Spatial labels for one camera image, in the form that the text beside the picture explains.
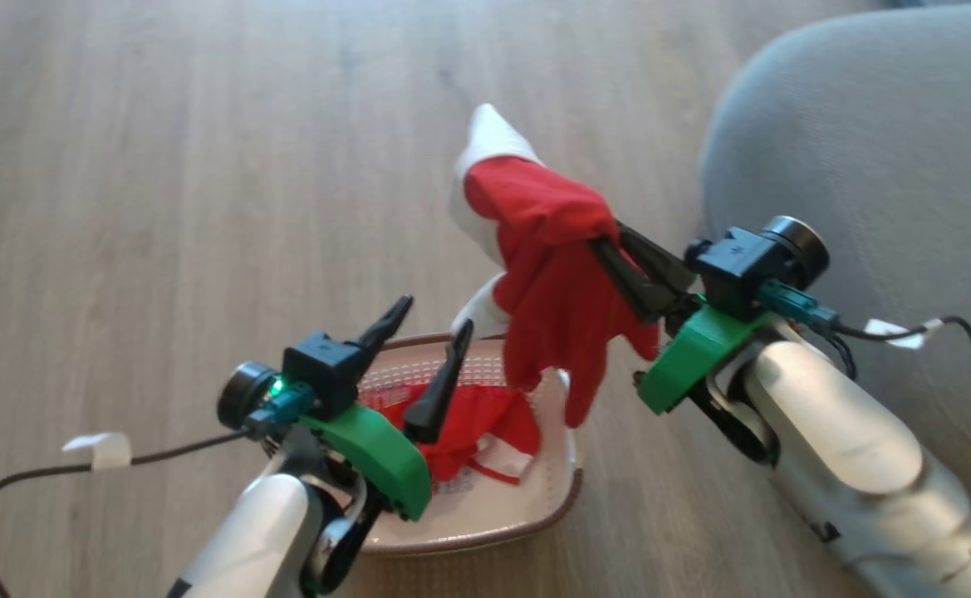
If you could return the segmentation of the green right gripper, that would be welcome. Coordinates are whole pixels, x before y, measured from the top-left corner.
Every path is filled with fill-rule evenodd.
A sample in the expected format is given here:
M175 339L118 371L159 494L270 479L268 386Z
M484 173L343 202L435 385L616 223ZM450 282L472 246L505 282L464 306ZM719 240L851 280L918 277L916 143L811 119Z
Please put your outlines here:
M772 317L763 313L741 321L709 304L687 304L695 275L683 258L622 221L617 224L618 242L597 238L589 247L637 321L661 321L670 336L636 383L638 397L655 414L668 414L684 399L694 399L701 409L732 415L710 393L708 381Z

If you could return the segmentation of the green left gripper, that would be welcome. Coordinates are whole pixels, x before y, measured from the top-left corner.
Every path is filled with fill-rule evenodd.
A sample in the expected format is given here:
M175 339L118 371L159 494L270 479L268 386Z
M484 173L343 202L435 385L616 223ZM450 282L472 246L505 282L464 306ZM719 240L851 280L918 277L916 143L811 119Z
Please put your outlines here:
M363 368L374 363L386 342L398 332L414 302L413 296L401 296L378 321L350 341L359 348L357 357ZM382 413L362 404L353 404L328 420L302 416L304 427L318 433L326 446L347 458L401 517L413 522L424 515L432 498L429 467L413 443L435 445L439 441L473 330L473 321L466 319L452 336L444 349L442 367L405 410L403 434Z

